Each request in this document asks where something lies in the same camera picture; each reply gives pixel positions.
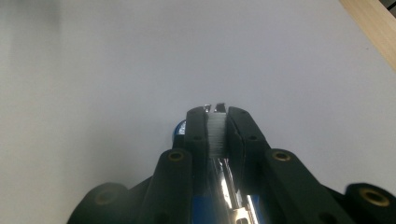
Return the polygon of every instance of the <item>wooden board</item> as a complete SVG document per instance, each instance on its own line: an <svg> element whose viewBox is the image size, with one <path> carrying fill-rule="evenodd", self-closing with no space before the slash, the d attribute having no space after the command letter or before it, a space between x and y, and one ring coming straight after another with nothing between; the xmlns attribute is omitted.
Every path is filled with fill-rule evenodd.
<svg viewBox="0 0 396 224"><path fill-rule="evenodd" d="M340 2L396 71L396 19L376 0Z"/></svg>

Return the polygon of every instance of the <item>mounting hole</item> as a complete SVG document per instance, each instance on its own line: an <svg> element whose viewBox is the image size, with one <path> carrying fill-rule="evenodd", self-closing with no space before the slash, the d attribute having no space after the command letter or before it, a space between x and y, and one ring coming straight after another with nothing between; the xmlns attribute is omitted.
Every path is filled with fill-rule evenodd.
<svg viewBox="0 0 396 224"><path fill-rule="evenodd" d="M374 189L359 189L361 197L369 203L377 206L387 207L390 205L389 199Z"/></svg>
<svg viewBox="0 0 396 224"><path fill-rule="evenodd" d="M115 189L104 189L96 194L95 202L98 205L106 205L114 203L119 197L119 193Z"/></svg>
<svg viewBox="0 0 396 224"><path fill-rule="evenodd" d="M277 161L289 161L291 160L291 156L286 152L276 151L273 153L274 159Z"/></svg>
<svg viewBox="0 0 396 224"><path fill-rule="evenodd" d="M251 135L251 136L248 138L248 140L256 141L256 140L257 140L257 137L256 137L255 135Z"/></svg>
<svg viewBox="0 0 396 224"><path fill-rule="evenodd" d="M236 220L236 224L248 224L248 220L245 217L239 218L238 220Z"/></svg>
<svg viewBox="0 0 396 224"><path fill-rule="evenodd" d="M171 152L168 155L169 161L181 161L181 160L183 160L183 158L184 158L183 153L178 152L178 151Z"/></svg>
<svg viewBox="0 0 396 224"><path fill-rule="evenodd" d="M325 224L336 224L337 218L330 213L321 213L319 214L319 219Z"/></svg>
<svg viewBox="0 0 396 224"><path fill-rule="evenodd" d="M165 224L169 222L169 216L166 213L159 213L154 216L154 223Z"/></svg>

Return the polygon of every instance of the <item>screw hole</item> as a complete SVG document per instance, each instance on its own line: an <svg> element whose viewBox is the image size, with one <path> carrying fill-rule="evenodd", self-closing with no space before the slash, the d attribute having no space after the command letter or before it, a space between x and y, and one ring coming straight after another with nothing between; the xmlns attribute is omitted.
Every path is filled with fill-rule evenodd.
<svg viewBox="0 0 396 224"><path fill-rule="evenodd" d="M319 214L319 219L325 224L336 224L337 218L330 213L321 213Z"/></svg>
<svg viewBox="0 0 396 224"><path fill-rule="evenodd" d="M273 157L278 161L289 161L291 156L285 152L276 151L273 153Z"/></svg>
<svg viewBox="0 0 396 224"><path fill-rule="evenodd" d="M390 204L386 196L374 189L360 189L359 192L364 200L374 205L387 207Z"/></svg>
<svg viewBox="0 0 396 224"><path fill-rule="evenodd" d="M183 160L183 157L184 157L183 153L178 151L171 152L168 155L170 161L181 161Z"/></svg>
<svg viewBox="0 0 396 224"><path fill-rule="evenodd" d="M154 222L156 224L165 224L169 222L169 216L166 213L159 213L155 215Z"/></svg>

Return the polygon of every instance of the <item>white surface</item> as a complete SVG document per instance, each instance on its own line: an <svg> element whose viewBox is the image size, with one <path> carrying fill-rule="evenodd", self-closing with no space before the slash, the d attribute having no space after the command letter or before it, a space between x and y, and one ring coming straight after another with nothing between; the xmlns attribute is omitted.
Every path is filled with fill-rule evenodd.
<svg viewBox="0 0 396 224"><path fill-rule="evenodd" d="M323 184L396 193L396 74L338 1L0 1L0 223L152 174L195 106L246 109Z"/></svg>

